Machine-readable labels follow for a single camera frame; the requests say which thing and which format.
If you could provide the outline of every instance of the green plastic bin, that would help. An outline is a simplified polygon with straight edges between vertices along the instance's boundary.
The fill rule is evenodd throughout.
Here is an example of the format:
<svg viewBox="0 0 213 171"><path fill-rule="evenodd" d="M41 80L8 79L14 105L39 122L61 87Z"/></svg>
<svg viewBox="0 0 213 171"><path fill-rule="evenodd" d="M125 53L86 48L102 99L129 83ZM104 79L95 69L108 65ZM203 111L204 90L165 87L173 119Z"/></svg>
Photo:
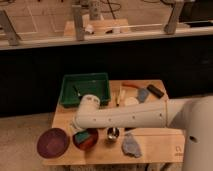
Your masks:
<svg viewBox="0 0 213 171"><path fill-rule="evenodd" d="M107 105L111 100L109 79L107 73L72 74L63 77L59 103L65 108L78 106L80 98L93 94L99 97L101 105Z"/></svg>

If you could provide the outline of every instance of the wooden board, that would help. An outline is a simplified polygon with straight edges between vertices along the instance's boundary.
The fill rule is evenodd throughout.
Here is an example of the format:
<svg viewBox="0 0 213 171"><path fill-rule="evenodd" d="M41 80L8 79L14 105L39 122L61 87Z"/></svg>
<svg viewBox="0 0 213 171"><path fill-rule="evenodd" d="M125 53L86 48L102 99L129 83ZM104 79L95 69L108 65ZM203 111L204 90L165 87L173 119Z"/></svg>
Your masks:
<svg viewBox="0 0 213 171"><path fill-rule="evenodd" d="M122 33L130 32L128 28L129 24L126 19L116 19L116 20L84 20L84 27L91 24L94 27L95 35L104 35L107 31L112 30L113 27L121 27ZM73 21L67 21L64 36L75 36L75 28Z"/></svg>
<svg viewBox="0 0 213 171"><path fill-rule="evenodd" d="M121 82L129 82L140 87L153 84L165 95L160 100L168 99L166 90L160 80L123 80L110 81L111 101L108 107L115 107L116 94L119 91ZM123 87L126 90L126 97L136 96L135 88ZM147 101L159 100L150 94ZM75 115L76 108L65 109L57 105L52 127L64 129L69 136L72 136L70 122ZM77 149L71 142L68 150L59 158L45 159L45 165L84 165L84 164L121 164L121 163L153 163L153 162L182 162L184 151L184 135L182 130L167 128L138 128L132 130L136 141L142 150L142 157L132 158L123 155L121 144L124 138L124 130L120 128L121 135L117 142L111 144L107 141L107 129L99 130L98 143L88 152Z"/></svg>

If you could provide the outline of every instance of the black wall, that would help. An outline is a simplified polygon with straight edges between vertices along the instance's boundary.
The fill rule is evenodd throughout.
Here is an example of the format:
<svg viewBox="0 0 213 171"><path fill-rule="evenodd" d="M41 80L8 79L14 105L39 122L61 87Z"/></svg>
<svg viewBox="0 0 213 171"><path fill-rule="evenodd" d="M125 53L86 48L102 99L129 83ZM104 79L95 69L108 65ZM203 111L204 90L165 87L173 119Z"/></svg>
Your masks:
<svg viewBox="0 0 213 171"><path fill-rule="evenodd" d="M0 116L54 111L64 74L162 79L170 98L213 92L213 36L0 51Z"/></svg>

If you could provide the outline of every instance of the red bowl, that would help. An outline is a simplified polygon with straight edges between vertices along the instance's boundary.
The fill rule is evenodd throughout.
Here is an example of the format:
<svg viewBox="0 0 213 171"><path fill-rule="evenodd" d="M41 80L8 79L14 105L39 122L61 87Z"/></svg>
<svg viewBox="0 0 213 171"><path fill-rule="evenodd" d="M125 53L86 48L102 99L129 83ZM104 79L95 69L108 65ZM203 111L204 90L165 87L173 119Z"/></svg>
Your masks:
<svg viewBox="0 0 213 171"><path fill-rule="evenodd" d="M44 132L37 143L37 151L44 158L59 157L69 147L70 138L60 128L51 128Z"/></svg>
<svg viewBox="0 0 213 171"><path fill-rule="evenodd" d="M94 129L94 128L89 128L85 131L87 131L88 134L90 135L90 137L87 138L85 141L83 141L82 143L78 143L76 141L77 134L73 135L72 140L73 140L74 145L77 148L79 148L80 150L87 151L87 150L91 149L97 143L98 131L97 131L97 129Z"/></svg>

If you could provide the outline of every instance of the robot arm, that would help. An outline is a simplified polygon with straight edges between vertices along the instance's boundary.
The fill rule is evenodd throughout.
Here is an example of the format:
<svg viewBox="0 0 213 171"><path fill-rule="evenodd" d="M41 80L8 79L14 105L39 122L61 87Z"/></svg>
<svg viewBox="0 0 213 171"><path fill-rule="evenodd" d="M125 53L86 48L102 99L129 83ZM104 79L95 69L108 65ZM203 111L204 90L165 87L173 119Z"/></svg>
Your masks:
<svg viewBox="0 0 213 171"><path fill-rule="evenodd" d="M80 103L73 125L77 131L105 127L162 128L174 126L184 128L182 122L179 125L176 115L186 101L189 100L159 100L133 106L99 109L99 99L94 95L86 95Z"/></svg>
<svg viewBox="0 0 213 171"><path fill-rule="evenodd" d="M96 96L83 97L72 126L77 131L104 127L170 127L186 130L183 171L213 169L213 96L156 101L99 110Z"/></svg>

